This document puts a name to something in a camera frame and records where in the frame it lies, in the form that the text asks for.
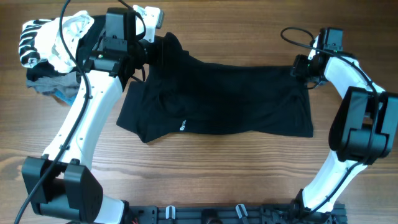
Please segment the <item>black t-shirt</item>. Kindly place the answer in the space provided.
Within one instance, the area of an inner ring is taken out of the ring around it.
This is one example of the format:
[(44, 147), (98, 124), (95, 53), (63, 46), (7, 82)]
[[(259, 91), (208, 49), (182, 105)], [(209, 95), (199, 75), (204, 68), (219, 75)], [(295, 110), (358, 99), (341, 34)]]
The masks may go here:
[(144, 143), (177, 132), (310, 138), (308, 91), (290, 72), (290, 66), (202, 62), (167, 33), (162, 61), (149, 67), (145, 82), (130, 84), (116, 123)]

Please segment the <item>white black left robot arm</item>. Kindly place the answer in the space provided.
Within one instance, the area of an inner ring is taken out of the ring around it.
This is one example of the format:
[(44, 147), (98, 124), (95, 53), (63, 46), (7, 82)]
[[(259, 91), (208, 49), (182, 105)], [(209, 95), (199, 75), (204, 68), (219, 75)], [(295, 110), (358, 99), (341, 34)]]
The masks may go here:
[(154, 60), (159, 43), (155, 32), (163, 20), (157, 7), (111, 7), (86, 57), (78, 56), (78, 43), (97, 27), (86, 11), (22, 26), (19, 55), (24, 67), (48, 62), (64, 77), (81, 80), (53, 141), (40, 157), (23, 163), (25, 207), (71, 223), (132, 223), (129, 204), (106, 196), (91, 167), (103, 126), (127, 81)]

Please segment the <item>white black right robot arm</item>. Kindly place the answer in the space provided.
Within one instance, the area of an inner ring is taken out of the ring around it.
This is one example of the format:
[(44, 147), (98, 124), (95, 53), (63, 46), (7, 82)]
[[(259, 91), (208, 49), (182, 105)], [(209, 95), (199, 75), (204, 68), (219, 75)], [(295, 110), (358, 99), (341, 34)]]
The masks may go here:
[(344, 52), (342, 29), (320, 29), (307, 48), (308, 56), (296, 56), (292, 76), (315, 86), (330, 82), (342, 102), (330, 128), (328, 157), (287, 214), (296, 222), (325, 222), (356, 175), (390, 153), (397, 131), (397, 94), (375, 84), (355, 56)]

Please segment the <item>grey folded garment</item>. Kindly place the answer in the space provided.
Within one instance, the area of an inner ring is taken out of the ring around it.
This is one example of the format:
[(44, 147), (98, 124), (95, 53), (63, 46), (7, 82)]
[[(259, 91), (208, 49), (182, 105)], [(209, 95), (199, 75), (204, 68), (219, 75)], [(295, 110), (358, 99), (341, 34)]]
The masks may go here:
[(66, 98), (75, 96), (80, 87), (81, 77), (77, 72), (71, 72), (58, 77), (42, 77), (36, 81), (26, 81), (27, 88), (33, 88), (43, 95), (52, 95), (59, 91)]

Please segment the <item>white lace garment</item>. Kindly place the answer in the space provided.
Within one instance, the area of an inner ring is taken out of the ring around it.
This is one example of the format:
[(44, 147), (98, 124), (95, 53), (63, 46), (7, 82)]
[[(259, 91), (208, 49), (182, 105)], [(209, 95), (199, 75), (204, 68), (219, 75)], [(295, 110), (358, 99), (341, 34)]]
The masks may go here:
[(76, 57), (79, 40), (88, 33), (94, 19), (87, 11), (79, 11), (72, 16), (56, 18), (44, 24), (34, 38), (34, 47), (39, 59), (31, 62), (48, 62), (54, 70), (69, 73), (76, 63), (71, 59)]

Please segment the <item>black folded garment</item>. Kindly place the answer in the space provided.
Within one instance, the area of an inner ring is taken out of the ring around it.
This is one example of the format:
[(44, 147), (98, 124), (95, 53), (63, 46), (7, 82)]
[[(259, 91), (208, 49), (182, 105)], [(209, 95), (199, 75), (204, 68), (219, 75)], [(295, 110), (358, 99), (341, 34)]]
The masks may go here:
[[(79, 40), (78, 48), (76, 51), (76, 57), (79, 66), (83, 65), (83, 61), (86, 60), (90, 56), (90, 52), (93, 48), (96, 47), (100, 35), (104, 32), (105, 25), (105, 15), (102, 16), (94, 16), (94, 23), (89, 29), (88, 33)], [(54, 66), (49, 62), (40, 62), (33, 68), (28, 68), (26, 73), (26, 78), (30, 81), (37, 81), (42, 77), (60, 77), (65, 76), (67, 73), (60, 73), (54, 69)]]

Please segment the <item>black white striped garment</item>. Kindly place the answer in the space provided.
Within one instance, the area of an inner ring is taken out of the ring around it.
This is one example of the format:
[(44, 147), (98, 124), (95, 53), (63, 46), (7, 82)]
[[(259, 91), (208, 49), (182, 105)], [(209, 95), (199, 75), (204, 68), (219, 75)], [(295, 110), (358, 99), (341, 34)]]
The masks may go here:
[(33, 68), (47, 60), (53, 32), (53, 19), (31, 20), (22, 25), (19, 59), (25, 68)]

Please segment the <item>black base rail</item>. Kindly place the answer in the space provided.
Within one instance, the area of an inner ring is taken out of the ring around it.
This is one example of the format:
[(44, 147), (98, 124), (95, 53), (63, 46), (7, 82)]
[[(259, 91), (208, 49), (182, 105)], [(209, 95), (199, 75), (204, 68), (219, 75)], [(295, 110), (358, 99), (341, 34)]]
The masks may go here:
[(201, 224), (201, 223), (327, 223), (348, 224), (343, 204), (335, 205), (332, 211), (316, 212), (306, 218), (294, 218), (288, 204), (264, 204), (230, 207), (174, 207), (131, 206), (132, 223), (140, 224)]

